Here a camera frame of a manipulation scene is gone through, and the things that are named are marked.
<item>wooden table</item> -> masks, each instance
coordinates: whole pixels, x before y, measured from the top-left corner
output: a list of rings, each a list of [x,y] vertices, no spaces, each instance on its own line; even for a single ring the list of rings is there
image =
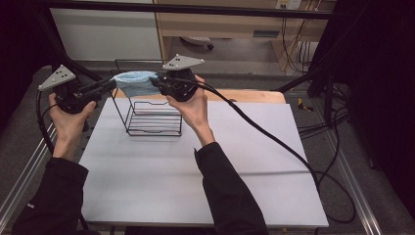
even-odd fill
[[[234,89],[217,89],[217,91],[222,94],[227,99],[232,99],[237,102],[255,102],[255,103],[275,103],[275,104],[285,104],[284,95],[281,92],[274,91],[258,91],[258,90],[234,90]],[[205,91],[207,99],[210,101],[222,101],[222,99],[215,94]],[[124,93],[121,90],[117,90],[117,98],[125,98]],[[165,99],[164,96],[150,95],[150,96],[138,96],[139,99]]]

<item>black curtain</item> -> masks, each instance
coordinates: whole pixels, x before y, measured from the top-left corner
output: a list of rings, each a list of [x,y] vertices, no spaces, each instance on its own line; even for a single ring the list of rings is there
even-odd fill
[[[369,3],[353,26],[346,52],[335,55],[334,79],[349,85],[361,139],[415,218],[415,1]],[[345,28],[326,28],[316,61],[333,46],[339,30]]]
[[[0,1],[0,130],[22,100],[33,74],[57,63],[32,10],[29,1]],[[56,33],[50,11],[46,16]]]

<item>fingers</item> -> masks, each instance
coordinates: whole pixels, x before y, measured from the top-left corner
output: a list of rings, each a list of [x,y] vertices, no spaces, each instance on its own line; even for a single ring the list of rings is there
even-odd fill
[[[49,105],[50,106],[56,105],[55,97],[56,97],[55,93],[52,93],[52,94],[49,95]]]
[[[88,103],[88,105],[86,105],[83,110],[82,110],[82,115],[85,118],[91,118],[92,114],[94,113],[95,110],[95,106],[97,105],[97,103],[95,101],[91,101]]]
[[[177,101],[173,97],[171,97],[171,96],[165,96],[165,98],[168,101],[168,105],[170,105],[171,107],[177,109]]]
[[[195,78],[200,82],[205,82],[205,80],[195,74]]]

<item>black jacket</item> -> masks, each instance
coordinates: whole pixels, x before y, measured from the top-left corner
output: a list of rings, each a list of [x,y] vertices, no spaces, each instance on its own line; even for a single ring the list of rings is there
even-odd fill
[[[247,185],[214,142],[195,151],[217,234],[268,234],[262,212]],[[13,226],[13,235],[73,235],[88,170],[52,158],[35,196]]]

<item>hand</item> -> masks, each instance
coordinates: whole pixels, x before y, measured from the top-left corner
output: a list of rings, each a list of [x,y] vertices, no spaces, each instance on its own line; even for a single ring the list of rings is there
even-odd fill
[[[56,104],[56,94],[49,95],[49,104],[54,106],[50,110],[50,117],[56,127],[58,139],[56,141],[53,156],[55,158],[64,158],[72,161],[76,146],[80,141],[83,124],[87,118],[92,116],[96,102],[90,102],[83,111],[76,115],[71,115],[62,111]]]
[[[205,82],[204,79],[196,75],[199,82]],[[205,90],[198,88],[190,100],[186,102],[177,102],[173,97],[166,96],[168,104],[176,108],[183,116],[184,120],[196,132],[202,146],[214,142],[213,133],[208,125],[208,97]]]

